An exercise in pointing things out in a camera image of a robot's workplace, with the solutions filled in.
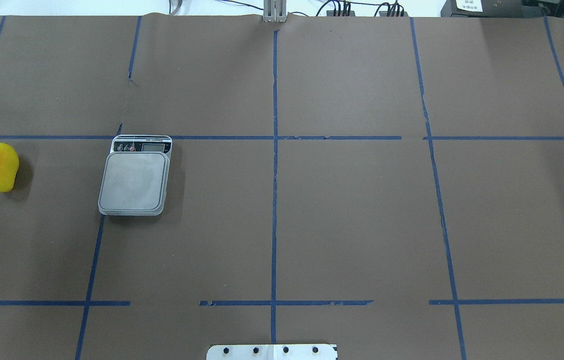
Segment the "black device with label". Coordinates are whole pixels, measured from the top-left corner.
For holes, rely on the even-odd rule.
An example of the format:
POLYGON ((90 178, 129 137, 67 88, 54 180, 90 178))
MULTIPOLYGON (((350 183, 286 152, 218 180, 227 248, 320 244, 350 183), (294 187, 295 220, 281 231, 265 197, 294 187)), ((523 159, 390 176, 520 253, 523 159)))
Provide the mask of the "black device with label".
POLYGON ((564 18, 564 0, 447 0, 442 18, 564 18))

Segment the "grey digital kitchen scale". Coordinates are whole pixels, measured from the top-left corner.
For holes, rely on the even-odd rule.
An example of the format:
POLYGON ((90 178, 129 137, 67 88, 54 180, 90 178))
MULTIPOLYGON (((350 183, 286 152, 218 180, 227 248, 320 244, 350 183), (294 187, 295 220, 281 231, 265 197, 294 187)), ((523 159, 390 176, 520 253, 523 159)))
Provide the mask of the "grey digital kitchen scale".
POLYGON ((108 216, 153 217, 166 202, 173 139, 119 134, 104 163, 97 209, 108 216))

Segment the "white metal mounting plate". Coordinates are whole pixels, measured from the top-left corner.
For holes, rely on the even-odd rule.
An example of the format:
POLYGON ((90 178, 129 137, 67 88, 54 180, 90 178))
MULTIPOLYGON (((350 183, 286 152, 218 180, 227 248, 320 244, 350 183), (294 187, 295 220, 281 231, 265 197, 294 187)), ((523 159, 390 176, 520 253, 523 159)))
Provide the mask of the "white metal mounting plate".
POLYGON ((336 344, 216 344, 207 360, 337 360, 336 344))

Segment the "yellow mango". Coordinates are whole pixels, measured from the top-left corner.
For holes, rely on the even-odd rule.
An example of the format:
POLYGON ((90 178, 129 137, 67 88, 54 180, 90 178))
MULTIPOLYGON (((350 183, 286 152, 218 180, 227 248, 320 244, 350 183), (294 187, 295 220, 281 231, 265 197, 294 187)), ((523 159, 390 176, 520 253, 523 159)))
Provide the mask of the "yellow mango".
POLYGON ((12 191, 19 167, 17 151, 10 144, 0 142, 0 193, 12 191))

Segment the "black power strip left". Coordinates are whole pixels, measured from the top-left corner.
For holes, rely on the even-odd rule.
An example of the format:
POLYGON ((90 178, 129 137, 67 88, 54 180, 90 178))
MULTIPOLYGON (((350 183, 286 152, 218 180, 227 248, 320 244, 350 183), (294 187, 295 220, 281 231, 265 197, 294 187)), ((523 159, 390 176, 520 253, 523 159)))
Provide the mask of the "black power strip left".
POLYGON ((344 0, 330 0, 328 3, 332 3, 333 9, 323 10, 327 17, 331 18, 351 18, 355 16, 355 12, 352 9, 353 3, 344 0))

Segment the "black power strip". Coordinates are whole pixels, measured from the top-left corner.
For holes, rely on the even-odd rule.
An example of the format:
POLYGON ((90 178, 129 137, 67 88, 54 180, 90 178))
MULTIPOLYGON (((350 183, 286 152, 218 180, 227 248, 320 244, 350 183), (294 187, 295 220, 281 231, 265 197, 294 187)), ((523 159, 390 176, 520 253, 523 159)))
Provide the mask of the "black power strip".
POLYGON ((383 2, 375 10, 374 17, 380 18, 405 18, 408 16, 407 11, 398 0, 392 3, 383 2))
POLYGON ((355 16, 355 12, 352 9, 353 3, 344 0, 330 0, 328 3, 332 3, 333 9, 323 10, 327 17, 331 18, 351 18, 355 16))

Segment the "black power strip right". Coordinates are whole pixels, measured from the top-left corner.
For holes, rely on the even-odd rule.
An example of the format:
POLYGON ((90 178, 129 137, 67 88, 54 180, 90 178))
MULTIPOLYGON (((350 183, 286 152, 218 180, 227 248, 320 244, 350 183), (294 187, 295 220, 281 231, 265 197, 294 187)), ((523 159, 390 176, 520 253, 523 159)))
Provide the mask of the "black power strip right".
POLYGON ((405 18, 408 16, 407 11, 398 0, 392 3, 383 2, 375 10, 374 17, 380 18, 405 18))

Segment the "grey aluminium profile post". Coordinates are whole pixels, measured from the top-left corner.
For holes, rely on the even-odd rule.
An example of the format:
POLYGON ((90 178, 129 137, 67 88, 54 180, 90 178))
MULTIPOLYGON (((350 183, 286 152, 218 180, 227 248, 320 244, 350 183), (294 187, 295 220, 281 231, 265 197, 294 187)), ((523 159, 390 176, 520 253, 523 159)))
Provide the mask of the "grey aluminium profile post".
POLYGON ((287 21, 287 1, 286 0, 264 0, 263 1, 263 22, 264 23, 284 23, 287 21))

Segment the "brown paper table cover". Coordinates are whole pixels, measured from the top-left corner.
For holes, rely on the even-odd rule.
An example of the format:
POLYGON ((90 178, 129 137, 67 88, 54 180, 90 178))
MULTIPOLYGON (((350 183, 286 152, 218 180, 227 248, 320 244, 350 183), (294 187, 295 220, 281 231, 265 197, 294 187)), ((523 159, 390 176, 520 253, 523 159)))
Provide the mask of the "brown paper table cover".
POLYGON ((564 19, 0 16, 0 142, 0 360, 564 360, 564 19))

